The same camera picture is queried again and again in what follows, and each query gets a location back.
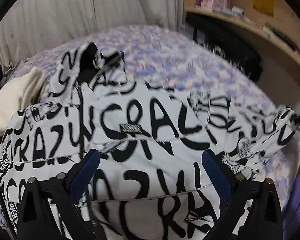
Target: blue gripper pad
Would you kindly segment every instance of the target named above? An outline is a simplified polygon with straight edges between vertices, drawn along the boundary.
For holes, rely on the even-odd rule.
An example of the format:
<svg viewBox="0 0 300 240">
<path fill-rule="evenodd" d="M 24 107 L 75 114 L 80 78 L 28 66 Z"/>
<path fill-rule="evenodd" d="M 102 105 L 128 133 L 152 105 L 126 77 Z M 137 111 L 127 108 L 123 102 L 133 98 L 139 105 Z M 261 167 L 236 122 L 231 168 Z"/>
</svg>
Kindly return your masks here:
<svg viewBox="0 0 300 240">
<path fill-rule="evenodd" d="M 80 200 L 100 164 L 100 153 L 95 149 L 91 149 L 91 151 L 93 151 L 93 153 L 71 181 L 68 196 L 72 203 L 77 203 Z"/>
<path fill-rule="evenodd" d="M 202 166 L 208 174 L 216 192 L 218 193 L 220 200 L 229 203 L 232 200 L 232 185 L 220 169 L 222 163 L 216 163 L 217 160 L 214 158 L 215 154 L 211 149 L 205 150 L 202 153 Z"/>
</svg>

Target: bed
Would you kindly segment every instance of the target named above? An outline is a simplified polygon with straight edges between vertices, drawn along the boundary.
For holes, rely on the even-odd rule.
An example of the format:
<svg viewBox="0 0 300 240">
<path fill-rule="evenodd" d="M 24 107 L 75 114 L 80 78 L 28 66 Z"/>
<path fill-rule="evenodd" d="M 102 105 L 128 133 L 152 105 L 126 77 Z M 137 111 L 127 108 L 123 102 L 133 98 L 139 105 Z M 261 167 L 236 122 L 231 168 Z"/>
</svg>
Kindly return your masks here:
<svg viewBox="0 0 300 240">
<path fill-rule="evenodd" d="M 23 76 L 34 66 L 41 68 L 49 79 L 65 52 L 92 41 L 103 54 L 124 51 L 129 80 L 162 83 L 179 89 L 217 88 L 225 90 L 237 103 L 257 106 L 265 113 L 275 109 L 260 88 L 221 57 L 180 33 L 149 25 L 112 28 L 43 51 L 20 65 L 9 80 Z M 274 180 L 282 209 L 286 206 L 299 165 L 300 139 L 294 136 L 258 174 L 257 180 L 263 181 L 266 177 Z"/>
</svg>

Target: black label patch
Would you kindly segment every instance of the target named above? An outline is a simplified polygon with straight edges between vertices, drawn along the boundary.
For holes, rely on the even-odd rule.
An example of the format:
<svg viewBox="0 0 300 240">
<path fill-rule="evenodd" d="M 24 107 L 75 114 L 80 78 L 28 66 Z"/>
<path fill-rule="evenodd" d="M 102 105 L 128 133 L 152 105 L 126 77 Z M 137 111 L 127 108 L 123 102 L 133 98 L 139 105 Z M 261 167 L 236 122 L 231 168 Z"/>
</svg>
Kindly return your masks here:
<svg viewBox="0 0 300 240">
<path fill-rule="evenodd" d="M 120 124 L 121 133 L 140 133 L 143 134 L 143 129 L 139 124 Z"/>
</svg>

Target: desk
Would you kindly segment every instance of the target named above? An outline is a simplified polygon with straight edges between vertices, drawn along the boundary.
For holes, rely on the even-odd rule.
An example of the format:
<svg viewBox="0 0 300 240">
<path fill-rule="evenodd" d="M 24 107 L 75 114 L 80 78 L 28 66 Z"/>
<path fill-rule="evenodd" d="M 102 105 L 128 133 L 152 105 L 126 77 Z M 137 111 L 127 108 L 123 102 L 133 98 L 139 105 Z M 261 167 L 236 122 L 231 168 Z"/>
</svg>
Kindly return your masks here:
<svg viewBox="0 0 300 240">
<path fill-rule="evenodd" d="M 296 81 L 300 87 L 300 55 L 296 54 L 284 41 L 271 36 L 251 21 L 242 17 L 228 16 L 223 13 L 185 8 L 185 12 L 200 14 L 214 19 L 216 24 L 236 34 L 263 57 L 270 57 Z"/>
</svg>

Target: white curtain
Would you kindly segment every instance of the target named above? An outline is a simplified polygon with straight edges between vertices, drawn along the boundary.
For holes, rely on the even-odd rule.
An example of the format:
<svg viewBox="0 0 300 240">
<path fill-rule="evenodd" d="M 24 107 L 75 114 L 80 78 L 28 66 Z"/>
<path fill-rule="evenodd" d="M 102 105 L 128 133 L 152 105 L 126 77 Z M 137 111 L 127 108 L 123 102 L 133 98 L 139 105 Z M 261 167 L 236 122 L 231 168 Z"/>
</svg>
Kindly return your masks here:
<svg viewBox="0 0 300 240">
<path fill-rule="evenodd" d="M 183 0 L 18 0 L 0 22 L 4 71 L 72 39 L 119 25 L 177 30 Z"/>
</svg>

